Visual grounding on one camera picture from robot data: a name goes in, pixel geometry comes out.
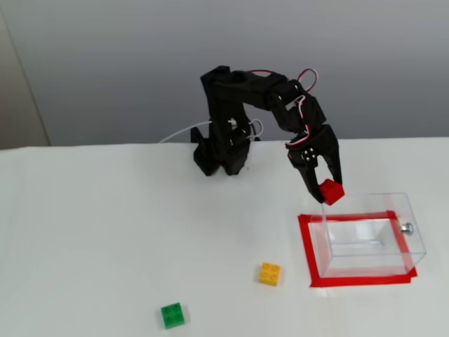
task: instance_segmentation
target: metal knob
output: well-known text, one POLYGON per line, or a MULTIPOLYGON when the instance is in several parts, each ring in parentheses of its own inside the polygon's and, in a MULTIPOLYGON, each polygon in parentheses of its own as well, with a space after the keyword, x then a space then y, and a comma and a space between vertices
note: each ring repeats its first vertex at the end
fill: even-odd
POLYGON ((411 223, 403 223, 399 226, 401 233, 411 235, 413 234, 413 225, 411 223))

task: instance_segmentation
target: yellow lego brick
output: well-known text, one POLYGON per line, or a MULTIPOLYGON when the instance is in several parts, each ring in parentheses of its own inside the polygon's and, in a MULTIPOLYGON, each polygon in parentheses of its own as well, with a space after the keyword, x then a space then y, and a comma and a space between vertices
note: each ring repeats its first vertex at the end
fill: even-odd
POLYGON ((260 270, 259 282, 268 284, 269 286, 277 286, 280 272, 280 266, 263 262, 262 269, 260 270))

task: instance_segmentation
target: red tape square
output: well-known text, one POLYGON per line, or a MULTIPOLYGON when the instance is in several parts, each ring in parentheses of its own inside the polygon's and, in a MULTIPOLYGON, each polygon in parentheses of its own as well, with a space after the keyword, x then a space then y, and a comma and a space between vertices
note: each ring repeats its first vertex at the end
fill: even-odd
MULTIPOLYGON (((398 217, 394 211, 387 211, 384 213, 366 213, 366 214, 349 214, 328 216, 329 221, 356 221, 356 220, 372 220, 372 219, 389 219, 393 228, 393 233, 398 242, 399 249, 403 254, 405 266, 413 265, 407 242, 403 238, 403 235, 399 231, 398 217)), ((311 288, 326 288, 331 286, 372 286, 382 284, 406 284, 411 283, 412 277, 416 277, 416 269, 413 268, 406 275, 390 275, 379 277, 320 277, 318 267, 316 265, 314 247, 311 242, 309 224, 312 223, 312 216, 302 214, 298 216, 300 222, 300 229, 302 235, 302 241, 304 244, 304 250, 306 253, 307 264, 309 265, 311 288)))

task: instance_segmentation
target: gray wall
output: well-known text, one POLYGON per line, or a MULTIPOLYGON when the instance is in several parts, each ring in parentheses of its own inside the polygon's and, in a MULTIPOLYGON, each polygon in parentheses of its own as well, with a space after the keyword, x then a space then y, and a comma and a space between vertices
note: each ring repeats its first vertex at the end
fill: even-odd
MULTIPOLYGON (((199 77, 221 64, 316 68, 341 138, 449 136, 447 0, 0 4, 54 145, 155 142, 206 120, 199 77)), ((250 115, 263 139, 290 137, 250 115)))

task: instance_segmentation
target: transparent plastic box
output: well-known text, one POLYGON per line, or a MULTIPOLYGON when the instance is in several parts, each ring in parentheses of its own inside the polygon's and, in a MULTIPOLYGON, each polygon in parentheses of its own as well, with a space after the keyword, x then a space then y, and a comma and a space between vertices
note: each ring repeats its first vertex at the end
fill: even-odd
POLYGON ((406 194, 347 195, 317 204, 309 231, 319 275, 408 274, 426 255, 406 194))

